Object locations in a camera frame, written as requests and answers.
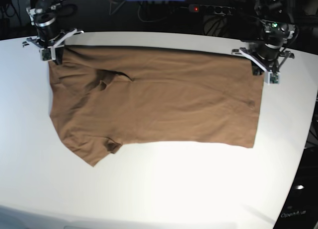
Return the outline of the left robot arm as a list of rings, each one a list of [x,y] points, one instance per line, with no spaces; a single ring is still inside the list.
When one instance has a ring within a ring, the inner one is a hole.
[[[235,0],[235,15],[256,28],[255,38],[245,40],[247,47],[232,50],[254,64],[253,75],[264,76],[267,84],[280,82],[280,69],[295,55],[288,50],[299,35],[290,8],[292,0]]]

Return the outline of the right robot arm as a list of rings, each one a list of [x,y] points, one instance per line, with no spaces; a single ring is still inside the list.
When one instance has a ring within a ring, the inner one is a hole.
[[[61,65],[65,41],[84,31],[73,28],[63,30],[58,23],[58,12],[65,0],[27,0],[26,12],[35,27],[37,36],[28,37],[22,46],[34,45],[40,54],[40,60]]]

